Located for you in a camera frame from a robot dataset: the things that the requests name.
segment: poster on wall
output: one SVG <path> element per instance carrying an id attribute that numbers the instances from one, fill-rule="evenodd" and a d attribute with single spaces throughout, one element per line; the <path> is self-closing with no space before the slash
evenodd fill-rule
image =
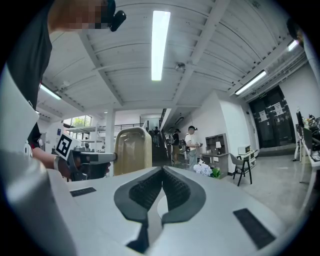
<path id="1" fill-rule="evenodd" d="M 261 122 L 267 120 L 267 115 L 266 115 L 266 112 L 265 112 L 264 110 L 263 110 L 263 111 L 260 111 L 260 112 L 259 112 L 259 115 L 260 115 L 260 118 L 261 118 Z"/>
<path id="2" fill-rule="evenodd" d="M 284 112 L 282 111 L 282 106 L 280 103 L 274 105 L 276 116 L 282 115 Z"/>

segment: backpack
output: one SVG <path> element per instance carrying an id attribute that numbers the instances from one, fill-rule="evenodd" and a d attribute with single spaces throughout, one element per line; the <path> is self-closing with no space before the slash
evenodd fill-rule
<path id="1" fill-rule="evenodd" d="M 175 143 L 174 137 L 172 135 L 169 135 L 170 143 L 173 145 Z"/>
<path id="2" fill-rule="evenodd" d="M 187 143 L 184 139 L 181 140 L 181 148 L 182 148 L 182 152 L 190 152 L 190 147 L 187 146 Z"/>

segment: computer monitor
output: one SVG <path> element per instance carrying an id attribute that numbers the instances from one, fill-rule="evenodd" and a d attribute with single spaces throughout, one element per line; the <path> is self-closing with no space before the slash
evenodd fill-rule
<path id="1" fill-rule="evenodd" d="M 303 128 L 303 138 L 306 148 L 312 153 L 312 132 Z"/>
<path id="2" fill-rule="evenodd" d="M 305 125 L 304 125 L 304 120 L 302 119 L 302 115 L 301 115 L 301 112 L 300 112 L 300 111 L 298 111 L 298 112 L 296 113 L 296 118 L 298 119 L 298 124 L 299 124 L 299 126 L 305 127 Z"/>

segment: window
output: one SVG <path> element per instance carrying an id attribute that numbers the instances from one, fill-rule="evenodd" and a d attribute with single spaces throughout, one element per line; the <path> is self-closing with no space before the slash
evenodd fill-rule
<path id="1" fill-rule="evenodd" d="M 92 119 L 91 116 L 88 116 L 88 115 L 85 116 L 85 120 L 84 120 L 85 127 L 91 126 L 91 119 Z"/>
<path id="2" fill-rule="evenodd" d="M 63 126 L 68 128 L 74 128 L 74 127 L 89 127 L 91 126 L 91 120 L 92 117 L 89 115 L 83 115 L 78 117 L 69 118 L 63 121 Z M 89 138 L 90 133 L 74 133 L 65 131 L 66 134 L 71 136 L 72 138 L 75 138 L 77 140 L 84 140 L 86 137 Z"/>
<path id="3" fill-rule="evenodd" d="M 83 116 L 78 116 L 78 117 L 73 117 L 64 120 L 65 127 L 70 126 L 72 127 L 89 127 L 91 126 L 91 119 L 92 117 L 89 115 L 83 115 Z"/>

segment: black shirt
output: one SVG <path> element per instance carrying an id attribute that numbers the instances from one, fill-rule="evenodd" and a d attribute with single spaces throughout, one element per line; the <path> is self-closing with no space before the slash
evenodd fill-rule
<path id="1" fill-rule="evenodd" d="M 179 145 L 179 134 L 178 134 L 178 133 L 174 133 L 174 134 L 172 135 L 172 137 L 173 137 L 173 139 L 174 139 L 174 142 L 173 142 L 172 145 L 178 146 L 178 145 Z"/>
<path id="2" fill-rule="evenodd" d="M 52 3 L 53 0 L 33 18 L 7 60 L 7 66 L 15 84 L 34 110 L 37 107 L 39 85 L 48 67 L 52 51 L 48 32 L 48 13 Z M 28 138 L 32 148 L 39 147 L 40 137 L 36 124 Z"/>

